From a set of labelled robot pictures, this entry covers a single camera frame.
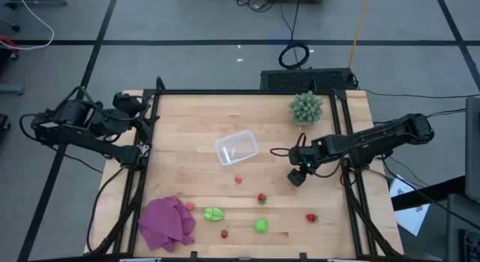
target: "red strawberry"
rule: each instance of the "red strawberry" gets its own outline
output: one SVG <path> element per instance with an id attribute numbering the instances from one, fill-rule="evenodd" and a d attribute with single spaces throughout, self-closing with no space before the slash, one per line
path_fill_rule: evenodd
<path id="1" fill-rule="evenodd" d="M 267 201 L 267 197 L 264 194 L 260 193 L 257 197 L 257 200 L 260 205 L 263 205 Z"/>
<path id="2" fill-rule="evenodd" d="M 222 239 L 226 239 L 228 237 L 228 230 L 227 229 L 223 229 L 222 230 L 222 233 L 220 234 L 220 236 L 222 237 Z"/>
<path id="3" fill-rule="evenodd" d="M 307 214 L 305 217 L 309 222 L 318 222 L 318 215 L 314 213 Z"/>

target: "wooden tabletop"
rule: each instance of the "wooden tabletop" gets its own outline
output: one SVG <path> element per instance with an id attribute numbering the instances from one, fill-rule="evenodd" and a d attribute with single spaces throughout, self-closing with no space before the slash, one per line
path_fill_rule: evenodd
<path id="1" fill-rule="evenodd" d="M 141 95 L 141 92 L 128 92 Z M 367 96 L 363 91 L 347 92 L 354 131 L 373 127 Z M 189 257 L 198 251 L 199 257 L 298 258 L 306 252 L 309 258 L 353 258 L 352 232 L 347 201 L 340 173 L 328 179 L 307 176 L 300 187 L 287 179 L 293 168 L 288 158 L 273 156 L 274 147 L 290 148 L 300 133 L 307 140 L 335 132 L 329 98 L 323 97 L 322 119 L 314 126 L 299 127 L 291 121 L 288 103 L 291 95 L 162 95 L 150 152 L 142 209 L 149 201 L 175 195 L 184 203 L 196 205 L 192 216 L 196 227 L 191 245 L 175 244 L 175 251 L 150 251 L 139 233 L 135 256 Z M 341 103 L 337 102 L 342 132 L 345 134 Z M 253 132 L 259 154 L 230 166 L 222 166 L 215 151 L 218 138 L 242 130 Z M 119 144 L 132 144 L 132 131 L 121 136 Z M 333 171 L 337 162 L 324 164 L 318 173 Z M 373 170 L 383 173 L 379 161 Z M 101 184 L 119 169 L 116 161 L 107 161 Z M 235 183 L 241 175 L 242 184 Z M 122 172 L 104 190 L 97 205 L 90 234 L 93 248 L 110 231 L 119 216 L 120 203 L 127 172 Z M 363 172 L 370 215 L 383 236 L 403 253 L 398 227 L 384 178 Z M 263 206 L 257 195 L 268 197 Z M 221 208 L 223 221 L 203 219 L 206 207 Z M 305 215 L 314 212 L 319 222 L 311 224 Z M 257 233 L 253 224 L 266 218 L 268 233 Z M 365 228 L 360 218 L 363 252 L 368 253 Z M 221 230 L 229 226 L 229 236 L 222 239 Z M 131 221 L 124 230 L 122 250 L 126 250 Z"/>

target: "purple cloth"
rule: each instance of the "purple cloth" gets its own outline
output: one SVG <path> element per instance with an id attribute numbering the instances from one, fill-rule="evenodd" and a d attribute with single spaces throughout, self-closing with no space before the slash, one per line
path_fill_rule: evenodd
<path id="1" fill-rule="evenodd" d="M 177 197 L 150 201 L 138 223 L 150 251 L 165 248 L 172 252 L 175 241 L 184 245 L 194 242 L 188 235 L 194 230 L 195 220 Z"/>

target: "gray floor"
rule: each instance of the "gray floor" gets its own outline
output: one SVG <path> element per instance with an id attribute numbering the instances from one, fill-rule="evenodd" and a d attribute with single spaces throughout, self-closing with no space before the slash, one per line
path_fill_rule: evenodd
<path id="1" fill-rule="evenodd" d="M 68 0 L 69 5 L 33 10 L 55 29 L 56 40 L 95 40 L 110 0 Z M 465 40 L 480 40 L 479 0 L 445 0 Z M 283 4 L 293 21 L 295 2 Z M 330 0 L 322 5 L 302 4 L 295 38 L 351 40 L 364 0 Z M 0 8 L 0 17 L 15 20 L 22 31 L 0 25 L 0 34 L 13 39 L 45 40 L 49 32 L 24 8 Z M 106 31 L 106 40 L 241 40 L 289 39 L 279 5 L 255 14 L 232 0 L 118 0 Z M 437 0 L 371 0 L 361 31 L 362 40 L 453 41 L 454 36 Z M 276 70 L 279 45 L 102 46 L 88 90 L 96 100 L 110 104 L 123 89 L 152 88 L 162 76 L 169 89 L 258 89 L 260 71 Z M 0 145 L 0 252 L 16 260 L 47 178 L 54 152 L 22 136 L 17 119 L 24 113 L 52 108 L 80 84 L 93 46 L 51 46 L 25 51 L 3 73 L 1 83 L 25 85 L 21 96 L 0 96 L 0 113 L 7 113 L 12 129 Z M 310 46 L 305 67 L 346 67 L 349 46 Z M 480 63 L 480 47 L 468 48 Z M 451 47 L 357 47 L 353 71 L 363 89 L 375 92 L 423 95 L 478 93 L 464 58 Z M 375 120 L 405 113 L 433 113 L 464 107 L 464 100 L 387 98 L 369 95 Z M 425 146 L 403 146 L 394 156 L 429 184 L 464 174 L 464 115 L 431 119 L 435 139 Z M 69 153 L 95 167 L 98 154 L 69 148 Z M 415 181 L 408 171 L 390 164 L 394 172 Z M 100 175 L 65 159 L 30 259 L 80 255 L 88 217 Z M 442 257 L 443 213 L 432 208 L 420 235 L 402 231 L 407 249 Z"/>

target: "clear plastic container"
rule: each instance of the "clear plastic container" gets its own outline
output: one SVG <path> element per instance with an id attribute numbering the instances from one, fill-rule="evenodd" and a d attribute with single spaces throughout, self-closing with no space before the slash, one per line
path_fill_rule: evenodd
<path id="1" fill-rule="evenodd" d="M 222 137 L 215 143 L 215 148 L 222 165 L 231 165 L 258 154 L 257 141 L 251 131 Z"/>

